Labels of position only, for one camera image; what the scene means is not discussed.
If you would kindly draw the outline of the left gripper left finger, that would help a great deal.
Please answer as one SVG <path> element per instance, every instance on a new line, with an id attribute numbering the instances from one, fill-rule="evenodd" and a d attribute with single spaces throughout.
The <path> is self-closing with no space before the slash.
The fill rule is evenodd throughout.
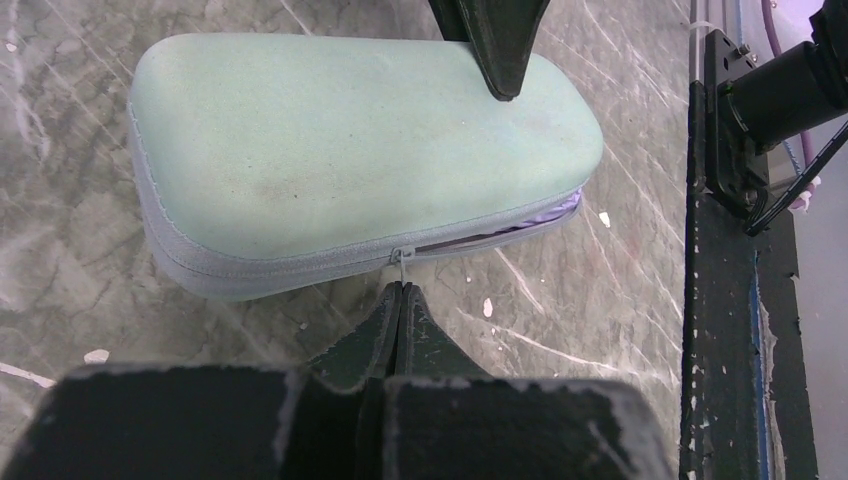
<path id="1" fill-rule="evenodd" d="M 313 373 L 337 390 L 392 373 L 402 298 L 403 284 L 388 284 L 362 322 L 308 362 Z"/>

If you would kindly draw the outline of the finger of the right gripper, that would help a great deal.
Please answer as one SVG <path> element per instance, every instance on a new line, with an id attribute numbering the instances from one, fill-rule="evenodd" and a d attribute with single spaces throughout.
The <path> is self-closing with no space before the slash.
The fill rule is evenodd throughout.
<path id="1" fill-rule="evenodd" d="M 549 0 L 429 0 L 442 38 L 470 45 L 492 96 L 519 96 Z"/>

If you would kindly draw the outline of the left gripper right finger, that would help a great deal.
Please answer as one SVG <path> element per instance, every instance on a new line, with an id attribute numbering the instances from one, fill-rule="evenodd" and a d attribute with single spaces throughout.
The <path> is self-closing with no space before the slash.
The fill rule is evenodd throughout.
<path id="1" fill-rule="evenodd" d="M 437 324 L 422 289 L 404 285 L 396 334 L 396 374 L 489 377 Z"/>

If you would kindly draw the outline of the mint green zipper case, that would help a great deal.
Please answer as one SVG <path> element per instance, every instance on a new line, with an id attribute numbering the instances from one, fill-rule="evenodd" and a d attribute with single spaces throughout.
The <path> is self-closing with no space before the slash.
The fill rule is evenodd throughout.
<path id="1" fill-rule="evenodd" d="M 555 64 L 532 55 L 502 102 L 460 42 L 176 35 L 142 55 L 127 113 L 157 265 L 226 301 L 556 228 L 604 151 Z"/>

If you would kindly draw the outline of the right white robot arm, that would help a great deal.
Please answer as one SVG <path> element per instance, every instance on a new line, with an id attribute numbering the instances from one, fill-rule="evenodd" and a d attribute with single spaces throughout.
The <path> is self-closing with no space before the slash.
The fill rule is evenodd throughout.
<path id="1" fill-rule="evenodd" d="M 444 40 L 467 43 L 491 95 L 515 99 L 523 86 L 545 1 L 433 1 L 430 9 Z M 742 47 L 718 30 L 704 39 L 704 100 L 696 127 L 704 130 L 705 157 L 695 184 L 756 236 L 800 200 L 809 198 L 824 166 L 847 142 L 841 128 L 778 198 L 772 198 L 755 158 L 778 143 L 847 112 L 847 4 L 826 1 L 810 18 L 812 38 L 751 64 Z"/>

